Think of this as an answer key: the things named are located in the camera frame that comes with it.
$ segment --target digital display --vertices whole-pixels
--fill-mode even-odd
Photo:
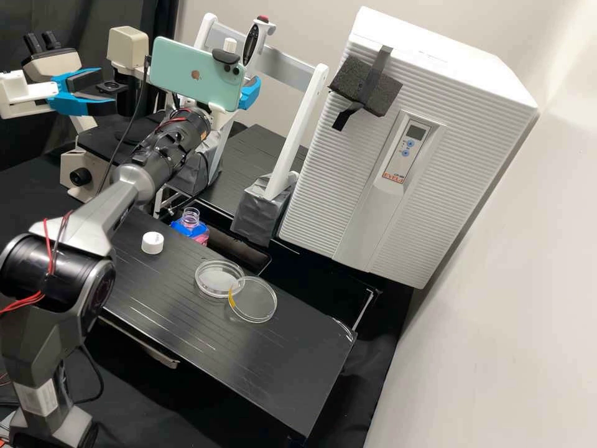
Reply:
[[[418,128],[416,126],[410,126],[409,130],[406,131],[406,136],[410,138],[414,138],[416,140],[422,140],[425,136],[425,130],[423,128]]]

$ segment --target blue clamp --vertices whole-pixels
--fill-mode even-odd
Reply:
[[[116,113],[114,98],[79,93],[103,81],[101,68],[82,68],[52,77],[51,81],[58,85],[58,94],[46,101],[60,114],[99,116]]]
[[[253,76],[241,89],[241,100],[238,102],[238,108],[247,110],[252,106],[261,90],[261,79]]]

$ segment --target clear plastic dish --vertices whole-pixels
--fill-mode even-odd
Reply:
[[[210,297],[224,299],[232,289],[232,294],[237,294],[243,284],[239,279],[244,276],[240,266],[228,260],[204,261],[195,271],[197,285]]]
[[[259,277],[238,279],[240,290],[230,291],[228,304],[234,313],[254,324],[267,322],[275,313],[278,299],[274,290]]]

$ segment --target smartphone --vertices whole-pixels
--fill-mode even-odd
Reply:
[[[232,112],[238,108],[244,71],[240,63],[227,65],[209,52],[156,37],[149,81],[156,87]]]

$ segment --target gray robot arm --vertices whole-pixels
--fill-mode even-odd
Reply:
[[[75,210],[60,239],[70,246],[98,256],[109,256],[110,238],[135,204],[145,204],[184,165],[186,156],[207,138],[211,118],[201,109],[182,108],[149,134],[127,162],[114,170],[112,184],[97,197]],[[61,218],[47,222],[51,239],[56,239]],[[29,231],[45,237],[42,222]]]
[[[210,131],[210,116],[201,109],[170,114],[114,170],[112,184],[70,215],[53,273],[42,222],[0,253],[2,307],[12,302],[10,297],[45,295],[0,319],[2,357],[21,405],[10,427],[14,448],[93,445],[96,425],[68,394],[63,361],[85,341],[112,290],[116,270],[110,238],[135,204],[150,201],[176,175]],[[52,241],[61,221],[47,221]]]

